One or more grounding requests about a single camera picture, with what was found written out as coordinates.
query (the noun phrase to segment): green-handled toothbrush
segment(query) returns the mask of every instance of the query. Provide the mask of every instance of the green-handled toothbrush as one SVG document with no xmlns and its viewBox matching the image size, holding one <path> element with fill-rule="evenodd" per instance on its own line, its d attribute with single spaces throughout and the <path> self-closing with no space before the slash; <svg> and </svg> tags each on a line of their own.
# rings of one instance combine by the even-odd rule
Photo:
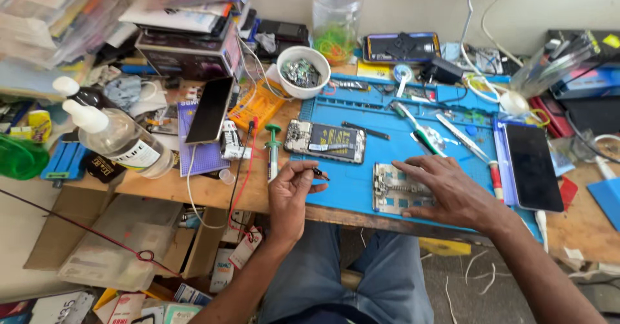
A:
<svg viewBox="0 0 620 324">
<path fill-rule="evenodd" d="M 433 154 L 438 154 L 442 157 L 447 157 L 439 148 L 437 145 L 433 144 L 433 142 L 430 140 L 430 134 L 428 133 L 427 130 L 425 130 L 423 127 L 420 126 L 420 124 L 418 123 L 417 120 L 415 120 L 414 116 L 411 114 L 411 112 L 409 112 L 409 110 L 407 109 L 407 107 L 405 107 L 403 104 L 399 103 L 398 101 L 394 101 L 392 103 L 392 108 L 396 111 L 396 113 L 398 113 L 401 117 L 407 117 L 411 120 L 411 122 L 414 124 L 415 127 L 415 134 L 422 140 L 422 142 L 424 143 L 424 145 L 430 150 L 430 152 L 432 152 Z"/>
</svg>

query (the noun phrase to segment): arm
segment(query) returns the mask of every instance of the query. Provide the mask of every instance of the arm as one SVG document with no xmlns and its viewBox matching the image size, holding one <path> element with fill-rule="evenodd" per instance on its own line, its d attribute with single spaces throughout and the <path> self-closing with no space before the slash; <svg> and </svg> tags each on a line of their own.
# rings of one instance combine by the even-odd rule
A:
<svg viewBox="0 0 620 324">
<path fill-rule="evenodd" d="M 521 218 L 476 184 L 454 158 L 420 156 L 392 164 L 435 194 L 435 207 L 412 207 L 422 217 L 487 235 L 515 276 L 539 324 L 604 324 L 605 320 L 534 240 Z"/>
<path fill-rule="evenodd" d="M 327 189 L 312 185 L 316 161 L 288 162 L 269 184 L 271 233 L 238 276 L 190 324 L 245 324 L 259 304 L 280 264 L 301 238 L 306 215 L 306 195 Z"/>
</svg>

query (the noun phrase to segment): green plastic container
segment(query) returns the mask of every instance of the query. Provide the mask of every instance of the green plastic container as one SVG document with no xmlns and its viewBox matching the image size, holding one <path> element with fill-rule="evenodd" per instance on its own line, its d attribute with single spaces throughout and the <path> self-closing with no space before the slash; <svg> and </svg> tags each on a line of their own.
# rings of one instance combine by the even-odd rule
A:
<svg viewBox="0 0 620 324">
<path fill-rule="evenodd" d="M 50 154 L 43 147 L 0 133 L 0 175 L 28 180 L 41 174 L 49 161 Z"/>
</svg>

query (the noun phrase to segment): white cap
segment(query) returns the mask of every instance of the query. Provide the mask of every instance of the white cap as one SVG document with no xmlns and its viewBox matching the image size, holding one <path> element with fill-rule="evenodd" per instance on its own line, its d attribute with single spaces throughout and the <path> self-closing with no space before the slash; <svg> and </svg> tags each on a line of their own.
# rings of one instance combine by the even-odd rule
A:
<svg viewBox="0 0 620 324">
<path fill-rule="evenodd" d="M 93 106 L 82 106 L 75 100 L 63 102 L 63 110 L 73 116 L 73 123 L 87 133 L 103 131 L 110 123 L 110 119 L 103 112 Z"/>
<path fill-rule="evenodd" d="M 79 83 L 70 77 L 62 76 L 54 80 L 51 87 L 58 91 L 61 95 L 72 96 L 79 91 Z"/>
</svg>

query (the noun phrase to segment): hand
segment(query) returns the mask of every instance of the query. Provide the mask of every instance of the hand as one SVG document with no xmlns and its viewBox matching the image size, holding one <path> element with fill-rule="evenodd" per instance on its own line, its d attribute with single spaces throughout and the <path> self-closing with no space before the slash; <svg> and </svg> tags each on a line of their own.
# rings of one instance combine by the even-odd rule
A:
<svg viewBox="0 0 620 324">
<path fill-rule="evenodd" d="M 514 212 L 471 179 L 454 158 L 411 157 L 392 165 L 435 194 L 435 207 L 410 207 L 403 217 L 422 217 L 442 224 L 472 228 L 491 234 Z"/>
<path fill-rule="evenodd" d="M 313 179 L 320 179 L 312 171 L 317 166 L 317 161 L 288 162 L 269 184 L 270 238 L 288 248 L 304 233 L 307 194 L 327 189 L 327 184 L 312 185 Z"/>
</svg>

